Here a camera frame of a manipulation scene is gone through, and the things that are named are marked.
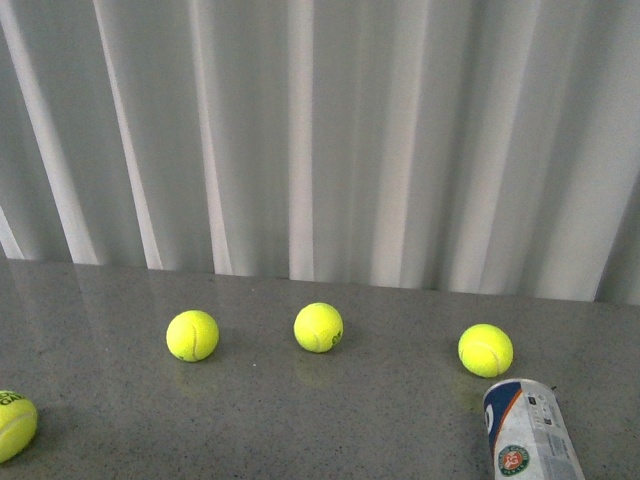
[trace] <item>speckled stone surface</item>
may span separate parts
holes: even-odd
[[[322,355],[292,333],[314,301],[345,321]],[[187,309],[220,326],[197,364],[164,339]],[[3,479],[492,479],[480,322],[515,344],[497,380],[557,387],[588,479],[640,472],[638,307],[0,259],[0,322],[0,389],[40,413]]]

